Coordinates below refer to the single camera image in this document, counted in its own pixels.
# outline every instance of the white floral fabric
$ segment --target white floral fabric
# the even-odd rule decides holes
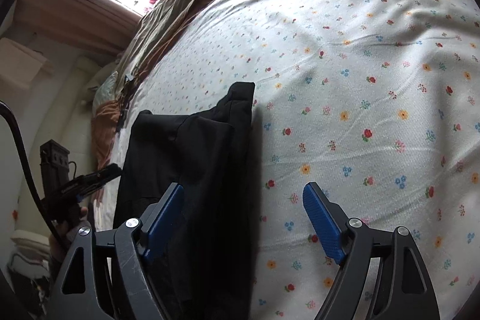
[[[301,200],[315,181],[348,216],[410,229],[451,320],[480,274],[478,13],[473,0],[215,0],[139,88],[112,162],[140,110],[194,113],[253,81],[251,318],[312,319],[332,285],[337,266]],[[97,208],[101,228],[117,187]]]

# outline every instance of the orange flower print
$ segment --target orange flower print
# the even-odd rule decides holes
[[[406,110],[400,110],[397,114],[402,120],[409,119],[409,112],[407,112]]]
[[[300,167],[300,172],[304,175],[310,174],[310,165],[309,164],[303,164],[302,167]]]
[[[332,287],[332,285],[333,285],[333,279],[330,278],[330,277],[325,278],[325,279],[323,280],[323,285],[324,285],[325,287],[328,287],[328,288],[330,289],[330,288]]]
[[[349,112],[344,111],[340,113],[340,121],[348,121],[349,120]]]

